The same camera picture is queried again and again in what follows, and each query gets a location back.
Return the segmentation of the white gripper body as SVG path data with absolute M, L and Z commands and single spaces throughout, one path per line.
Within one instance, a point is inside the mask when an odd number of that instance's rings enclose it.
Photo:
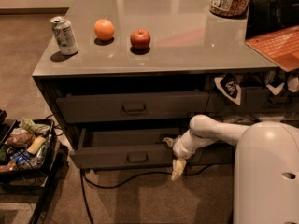
M 193 140 L 189 135 L 182 135 L 175 139 L 173 152 L 180 159 L 188 159 L 195 153 Z

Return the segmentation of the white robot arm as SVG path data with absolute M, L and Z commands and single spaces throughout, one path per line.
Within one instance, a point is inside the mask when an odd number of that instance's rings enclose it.
M 275 121 L 252 125 L 194 116 L 189 130 L 164 141 L 173 149 L 172 178 L 197 149 L 223 141 L 236 147 L 234 224 L 299 224 L 299 129 Z

